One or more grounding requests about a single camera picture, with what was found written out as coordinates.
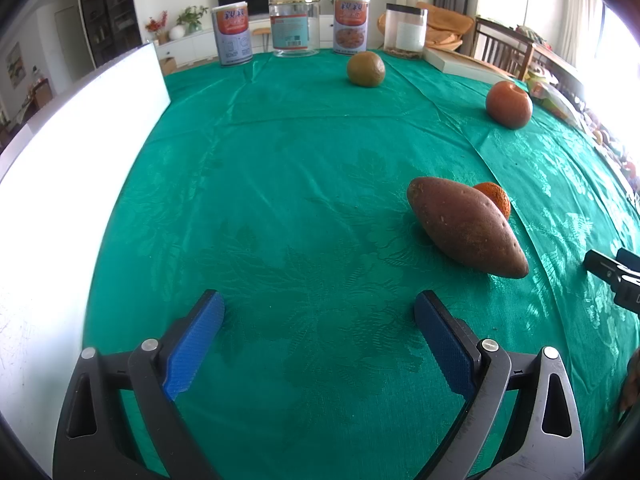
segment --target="metal can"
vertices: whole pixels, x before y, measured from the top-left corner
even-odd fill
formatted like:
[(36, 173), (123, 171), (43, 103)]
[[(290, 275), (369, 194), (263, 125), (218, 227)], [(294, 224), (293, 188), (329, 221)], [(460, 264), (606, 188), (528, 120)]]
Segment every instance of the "metal can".
[(352, 56), (367, 49), (369, 0), (335, 0), (334, 52)]
[(211, 9), (211, 19), (222, 66), (250, 61), (254, 56), (249, 33), (249, 12), (246, 2)]

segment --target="door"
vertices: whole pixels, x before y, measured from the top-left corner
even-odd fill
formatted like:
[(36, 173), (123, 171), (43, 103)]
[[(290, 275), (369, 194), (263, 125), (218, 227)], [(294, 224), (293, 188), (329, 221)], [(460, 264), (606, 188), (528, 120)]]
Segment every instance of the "door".
[(68, 7), (56, 12), (54, 19), (69, 76), (71, 81), (78, 81), (94, 69), (82, 30), (80, 12), (75, 6)]

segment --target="screw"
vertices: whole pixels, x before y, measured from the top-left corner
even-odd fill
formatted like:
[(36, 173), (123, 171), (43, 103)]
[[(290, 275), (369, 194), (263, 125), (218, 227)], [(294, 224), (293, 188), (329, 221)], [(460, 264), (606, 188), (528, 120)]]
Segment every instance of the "screw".
[(560, 356), (558, 350), (556, 350), (552, 346), (545, 346), (544, 352), (549, 359), (558, 359), (558, 357)]
[(145, 352), (151, 352), (158, 348), (158, 339), (145, 339), (140, 346)]
[(493, 339), (484, 339), (482, 341), (482, 348), (484, 348), (487, 352), (497, 352), (500, 346), (498, 346), (498, 343)]
[(82, 359), (91, 359), (95, 355), (95, 348), (92, 346), (88, 346), (82, 352), (80, 352), (80, 357)]

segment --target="orange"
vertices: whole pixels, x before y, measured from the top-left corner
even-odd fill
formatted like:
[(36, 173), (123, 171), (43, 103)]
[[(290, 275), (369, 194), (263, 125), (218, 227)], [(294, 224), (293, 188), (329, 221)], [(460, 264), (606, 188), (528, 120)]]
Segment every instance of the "orange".
[(487, 195), (504, 217), (508, 220), (511, 214), (511, 202), (505, 190), (493, 182), (481, 182), (474, 186), (478, 191)]

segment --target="flower vase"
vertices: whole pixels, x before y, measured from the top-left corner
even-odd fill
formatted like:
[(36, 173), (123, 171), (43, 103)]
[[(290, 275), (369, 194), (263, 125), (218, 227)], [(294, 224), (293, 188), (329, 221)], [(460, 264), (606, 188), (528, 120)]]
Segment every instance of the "flower vase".
[(189, 24), (188, 34), (193, 34), (194, 32), (199, 32), (202, 30), (202, 24), (198, 22), (192, 22)]
[(169, 38), (171, 38), (171, 41), (180, 40), (180, 38), (184, 36), (184, 33), (184, 27), (181, 25), (176, 25), (169, 31)]

